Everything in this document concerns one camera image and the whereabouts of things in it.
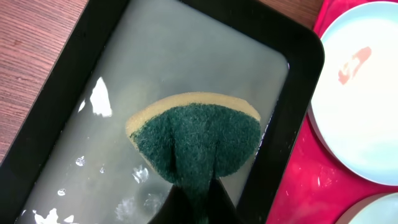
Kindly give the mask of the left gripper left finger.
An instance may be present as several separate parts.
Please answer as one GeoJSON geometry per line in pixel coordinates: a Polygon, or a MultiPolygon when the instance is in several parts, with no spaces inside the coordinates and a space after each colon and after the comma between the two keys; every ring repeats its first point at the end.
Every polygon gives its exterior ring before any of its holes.
{"type": "Polygon", "coordinates": [[[187,196],[179,187],[172,186],[163,206],[148,224],[192,224],[193,210],[187,196]]]}

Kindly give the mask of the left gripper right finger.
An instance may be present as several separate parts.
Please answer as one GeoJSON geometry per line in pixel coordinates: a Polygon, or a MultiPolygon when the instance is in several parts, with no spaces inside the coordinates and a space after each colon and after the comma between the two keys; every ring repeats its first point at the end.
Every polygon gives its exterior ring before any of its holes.
{"type": "Polygon", "coordinates": [[[209,224],[243,224],[236,209],[218,179],[212,179],[208,191],[209,224]]]}

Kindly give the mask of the green yellow sponge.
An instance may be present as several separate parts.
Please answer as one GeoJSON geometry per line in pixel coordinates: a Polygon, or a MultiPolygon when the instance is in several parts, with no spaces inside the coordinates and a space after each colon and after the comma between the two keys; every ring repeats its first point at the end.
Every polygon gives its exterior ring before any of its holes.
{"type": "Polygon", "coordinates": [[[208,92],[168,96],[132,115],[126,134],[148,164],[191,198],[255,153],[261,117],[245,100],[208,92]]]}

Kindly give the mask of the light blue plate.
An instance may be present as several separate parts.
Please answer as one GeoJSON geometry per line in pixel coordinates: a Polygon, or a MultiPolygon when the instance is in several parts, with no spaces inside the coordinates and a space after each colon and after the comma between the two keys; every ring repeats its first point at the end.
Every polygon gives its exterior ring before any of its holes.
{"type": "Polygon", "coordinates": [[[397,4],[356,6],[321,40],[325,63],[309,112],[316,133],[355,174],[397,185],[397,4]]]}
{"type": "Polygon", "coordinates": [[[345,211],[336,224],[397,224],[397,192],[367,197],[345,211]]]}

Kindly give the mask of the light blue plate top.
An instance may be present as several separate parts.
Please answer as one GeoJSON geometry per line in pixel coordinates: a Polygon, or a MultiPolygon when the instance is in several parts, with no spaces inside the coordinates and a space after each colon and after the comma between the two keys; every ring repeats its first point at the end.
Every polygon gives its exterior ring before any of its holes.
{"type": "Polygon", "coordinates": [[[321,40],[325,63],[309,112],[316,133],[355,174],[397,185],[397,4],[356,6],[321,40]]]}

